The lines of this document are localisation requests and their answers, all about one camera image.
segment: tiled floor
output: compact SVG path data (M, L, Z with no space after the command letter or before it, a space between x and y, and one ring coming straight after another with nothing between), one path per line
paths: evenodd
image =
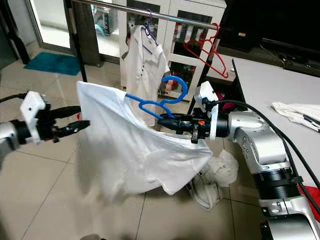
M28 46L32 57L44 51ZM102 68L87 66L90 82L119 86L118 65ZM26 90L48 96L53 108L78 103L76 81L68 76L23 69L16 61L1 71L0 98ZM16 99L0 105L0 120L21 118ZM172 109L185 113L187 103ZM65 124L67 119L58 124ZM225 148L239 161L239 176L224 199L211 212L202 211L185 189L169 196L155 189L128 198L118 205L107 205L96 195L82 196L76 175L77 135L59 143L26 145L10 154L0 172L1 240L79 240L96 233L108 240L197 239L257 240L259 223L264 220L257 206L257 191L240 149L227 139L208 142L217 156Z

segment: white cloth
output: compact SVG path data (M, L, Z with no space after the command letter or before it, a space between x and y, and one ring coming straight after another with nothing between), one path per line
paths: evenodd
M153 38L146 35L143 27L138 25L131 28L129 52L124 59L126 90L144 100L157 101L161 79L164 73L169 72L170 69L161 44L157 46ZM154 105L145 105L144 107L155 112ZM132 111L138 119L144 121L148 126L155 125L155 118L141 111L137 102L132 101Z
M205 177L220 187L229 187L229 184L237 180L239 164L234 156L224 149L219 157L212 157L208 161L205 168L208 167L210 170L204 171Z
M311 122L305 120L304 115L320 121L320 105L297 103L284 104L282 102L273 102L272 107L278 114L287 117L291 122L302 124L319 132L320 126L317 127Z
M79 163L96 165L97 173L91 175L98 176L110 201L160 186L173 195L213 155L202 139L193 144L188 135L158 132L141 123L124 91L79 81L77 94L82 119L90 120L80 140Z

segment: white shirt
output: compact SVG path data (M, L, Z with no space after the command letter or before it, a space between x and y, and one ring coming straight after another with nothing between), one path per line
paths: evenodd
M78 163L95 169L90 175L98 176L110 201L160 186L173 195L213 155L202 139L193 144L188 135L147 127L133 114L124 91L78 81L77 94L82 119L90 120L81 135Z
M153 38L146 35L142 25L131 28L129 52L124 64L127 92L144 100L157 101L161 79L170 69L161 44L157 46ZM144 107L155 111L154 105ZM141 111L136 102L132 102L132 110L136 117L148 126L155 125L155 118Z

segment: teal mat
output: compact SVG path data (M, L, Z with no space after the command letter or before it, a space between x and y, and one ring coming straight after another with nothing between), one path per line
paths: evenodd
M24 68L72 76L76 76L80 71L76 57L48 52L39 53Z

